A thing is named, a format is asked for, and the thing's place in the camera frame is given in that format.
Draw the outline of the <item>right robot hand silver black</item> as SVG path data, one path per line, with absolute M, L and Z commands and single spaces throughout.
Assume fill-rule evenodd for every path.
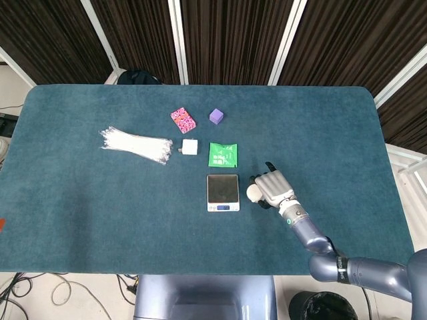
M 292 186 L 276 166 L 266 161 L 269 169 L 262 175 L 250 177 L 246 195 L 252 203 L 257 203 L 263 209 L 278 208 L 283 201 L 296 200 Z

